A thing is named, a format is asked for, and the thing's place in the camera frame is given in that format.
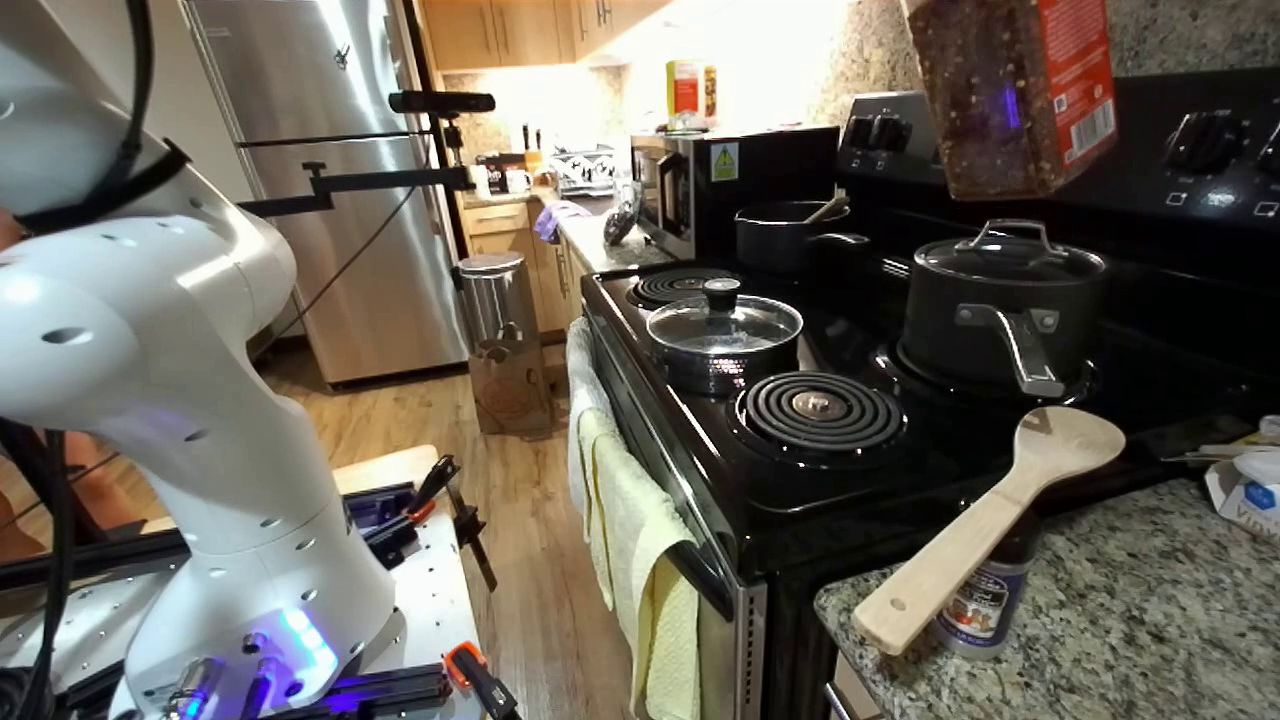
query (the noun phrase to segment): upper cabinet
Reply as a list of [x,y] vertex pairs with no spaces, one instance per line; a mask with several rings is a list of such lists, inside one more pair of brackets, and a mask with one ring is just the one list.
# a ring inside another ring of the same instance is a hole
[[663,5],[669,0],[573,0],[573,53],[597,53]]
[[566,65],[566,0],[419,0],[437,74]]

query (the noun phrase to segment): microwave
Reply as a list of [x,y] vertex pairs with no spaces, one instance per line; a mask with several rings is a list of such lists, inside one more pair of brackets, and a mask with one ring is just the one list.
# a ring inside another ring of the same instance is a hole
[[630,138],[636,226],[680,260],[735,266],[741,207],[830,195],[836,138],[836,128]]

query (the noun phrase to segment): refrigerator door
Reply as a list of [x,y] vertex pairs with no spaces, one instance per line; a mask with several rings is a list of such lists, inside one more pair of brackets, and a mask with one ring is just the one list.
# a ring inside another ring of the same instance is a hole
[[184,0],[234,146],[404,134],[388,0]]
[[[303,164],[327,176],[419,168],[419,141],[238,148],[259,195],[303,195]],[[296,306],[327,383],[465,365],[450,252],[437,193],[340,193],[327,212],[278,217],[300,277]]]

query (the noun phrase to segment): wooden floor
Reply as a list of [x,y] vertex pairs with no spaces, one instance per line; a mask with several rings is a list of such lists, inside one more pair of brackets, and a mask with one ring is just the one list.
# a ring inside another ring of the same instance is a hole
[[[485,436],[467,373],[327,393],[303,348],[271,353],[259,373],[310,411],[332,467],[414,446],[459,462],[457,490],[489,520],[485,549],[498,581],[489,592],[465,556],[481,648],[511,688],[519,717],[629,717],[629,643],[597,598],[589,549],[562,496],[562,368],[551,365],[558,423],[545,439]],[[114,474],[130,485],[134,504],[151,504],[146,485],[128,481],[128,467]]]

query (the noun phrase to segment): tile backsplash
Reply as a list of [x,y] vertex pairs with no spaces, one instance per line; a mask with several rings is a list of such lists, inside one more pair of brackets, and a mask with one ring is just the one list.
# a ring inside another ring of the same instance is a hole
[[[1114,74],[1199,74],[1280,65],[1276,0],[1109,0]],[[918,90],[901,0],[725,0],[697,29],[663,29],[623,67],[511,67],[449,76],[496,91],[490,115],[465,115],[467,157],[597,146],[663,121],[663,59],[716,65],[721,128],[839,125],[852,91]]]

